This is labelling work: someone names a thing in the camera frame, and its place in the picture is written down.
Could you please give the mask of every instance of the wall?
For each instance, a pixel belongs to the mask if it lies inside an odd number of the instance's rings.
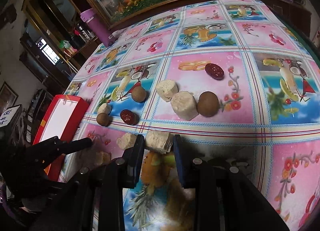
[[[14,4],[17,10],[17,19],[7,23],[0,30],[0,85],[4,81],[19,95],[16,104],[22,104],[27,109],[37,89],[44,85],[29,71],[19,56],[23,52],[20,38],[25,31],[26,16],[21,11],[23,0],[9,0],[6,6]]]

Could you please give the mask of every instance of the window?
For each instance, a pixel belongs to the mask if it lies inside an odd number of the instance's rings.
[[[46,43],[46,41],[42,38],[39,40],[36,45],[41,49],[42,53],[52,62],[52,64],[56,64],[59,61],[59,57],[57,54],[50,48],[50,46]]]

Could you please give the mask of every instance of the red date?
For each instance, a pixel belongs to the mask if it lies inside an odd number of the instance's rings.
[[[210,77],[216,80],[221,80],[224,77],[223,69],[216,64],[212,64],[212,63],[206,64],[205,71]]]
[[[126,123],[126,124],[136,124],[137,123],[137,119],[136,119],[136,115],[128,110],[128,109],[124,109],[120,112],[120,118]]]

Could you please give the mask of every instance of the brown round fruit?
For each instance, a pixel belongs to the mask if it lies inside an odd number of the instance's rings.
[[[203,92],[197,104],[198,113],[204,117],[214,116],[219,110],[219,99],[213,92]]]
[[[137,86],[132,90],[131,97],[135,102],[142,103],[147,97],[147,92],[143,87]]]
[[[224,71],[221,67],[219,67],[216,64],[213,63],[209,63],[206,64],[205,66],[205,71],[207,72],[207,74],[217,80],[221,80],[224,77]]]
[[[136,119],[136,115],[128,110],[128,109],[124,109],[120,112],[120,118],[126,123],[126,124],[136,124],[137,123],[137,119]]]
[[[97,116],[97,123],[101,126],[108,126],[110,117],[106,113],[99,113]]]

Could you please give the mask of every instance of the table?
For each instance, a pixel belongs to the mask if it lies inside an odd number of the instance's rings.
[[[65,92],[90,102],[74,139],[90,137],[94,146],[66,156],[60,181],[98,151],[121,156],[116,140],[125,132],[170,131],[197,156],[237,165],[290,230],[298,230],[320,197],[320,70],[295,32],[261,1],[220,0],[173,9],[118,33],[113,46],[96,49]],[[207,63],[219,65],[224,79],[211,78]],[[164,79],[196,100],[214,92],[218,114],[181,120],[156,94]],[[148,91],[144,103],[131,98],[137,85]],[[108,127],[96,122],[103,103],[112,106]],[[137,125],[124,124],[123,109],[139,115]],[[192,226],[193,193],[182,192],[171,159],[146,151],[137,187],[124,190],[126,230]]]

